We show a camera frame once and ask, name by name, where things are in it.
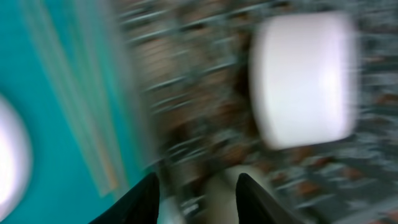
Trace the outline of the teal plastic tray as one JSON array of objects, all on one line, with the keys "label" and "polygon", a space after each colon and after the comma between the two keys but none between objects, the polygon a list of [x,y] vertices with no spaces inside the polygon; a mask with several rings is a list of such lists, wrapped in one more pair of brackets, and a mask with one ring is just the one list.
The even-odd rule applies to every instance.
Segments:
[{"label": "teal plastic tray", "polygon": [[30,137],[30,184],[6,223],[88,223],[144,176],[109,1],[1,2],[1,94]]}]

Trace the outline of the white ceramic cup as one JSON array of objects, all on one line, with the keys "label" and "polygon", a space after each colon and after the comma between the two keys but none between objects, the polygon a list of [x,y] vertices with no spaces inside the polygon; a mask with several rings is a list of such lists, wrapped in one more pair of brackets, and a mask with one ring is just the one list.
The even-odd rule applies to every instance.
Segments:
[{"label": "white ceramic cup", "polygon": [[238,224],[236,184],[239,175],[250,175],[261,187],[272,189],[265,173],[254,166],[234,166],[215,174],[205,184],[205,207],[207,224]]}]

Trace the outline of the wooden chopstick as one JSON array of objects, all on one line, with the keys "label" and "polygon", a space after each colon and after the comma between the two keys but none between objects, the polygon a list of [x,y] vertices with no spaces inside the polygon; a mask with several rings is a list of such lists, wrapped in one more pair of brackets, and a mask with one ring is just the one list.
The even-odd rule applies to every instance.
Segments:
[{"label": "wooden chopstick", "polygon": [[126,68],[113,12],[108,1],[76,0],[78,107],[82,113],[79,142],[101,196],[120,199],[139,175],[131,155],[129,118],[120,84]]},{"label": "wooden chopstick", "polygon": [[78,88],[49,10],[42,1],[21,1],[25,21],[37,53],[54,88],[80,152],[100,196],[118,187],[115,170],[107,155],[90,109]]}]

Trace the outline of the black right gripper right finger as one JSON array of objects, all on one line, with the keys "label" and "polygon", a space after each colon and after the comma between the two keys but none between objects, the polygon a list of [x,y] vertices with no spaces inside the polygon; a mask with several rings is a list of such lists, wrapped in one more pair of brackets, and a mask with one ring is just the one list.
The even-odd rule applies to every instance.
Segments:
[{"label": "black right gripper right finger", "polygon": [[235,192],[239,224],[303,224],[246,173],[239,175]]}]

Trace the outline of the pink round plate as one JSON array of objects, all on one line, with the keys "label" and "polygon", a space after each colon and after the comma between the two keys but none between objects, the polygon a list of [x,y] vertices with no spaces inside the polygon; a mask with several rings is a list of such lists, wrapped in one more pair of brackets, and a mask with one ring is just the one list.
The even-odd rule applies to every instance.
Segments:
[{"label": "pink round plate", "polygon": [[1,97],[1,220],[20,204],[33,169],[30,137],[19,113]]}]

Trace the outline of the grey plastic dishwasher rack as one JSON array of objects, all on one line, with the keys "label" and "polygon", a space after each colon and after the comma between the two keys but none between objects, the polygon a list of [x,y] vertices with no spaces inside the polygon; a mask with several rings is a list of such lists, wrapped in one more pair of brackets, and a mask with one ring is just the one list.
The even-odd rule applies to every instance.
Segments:
[{"label": "grey plastic dishwasher rack", "polygon": [[[205,223],[205,184],[265,173],[304,223],[397,222],[397,2],[115,1],[136,75],[144,153],[175,222]],[[359,29],[359,118],[346,139],[271,150],[248,90],[254,29],[273,16],[343,11]]]}]

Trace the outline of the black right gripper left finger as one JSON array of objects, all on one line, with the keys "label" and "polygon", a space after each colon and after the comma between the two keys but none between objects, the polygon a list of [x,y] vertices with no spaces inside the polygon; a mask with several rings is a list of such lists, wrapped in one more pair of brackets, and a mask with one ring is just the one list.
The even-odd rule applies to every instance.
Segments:
[{"label": "black right gripper left finger", "polygon": [[156,224],[159,206],[160,182],[151,172],[90,224]]}]

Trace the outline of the pink shallow bowl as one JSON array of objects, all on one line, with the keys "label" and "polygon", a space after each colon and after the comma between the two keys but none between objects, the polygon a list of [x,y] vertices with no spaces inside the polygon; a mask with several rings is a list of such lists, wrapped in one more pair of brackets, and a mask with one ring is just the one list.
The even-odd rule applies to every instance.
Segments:
[{"label": "pink shallow bowl", "polygon": [[359,45],[345,12],[274,16],[256,28],[249,90],[261,138],[283,150],[347,138],[358,116]]}]

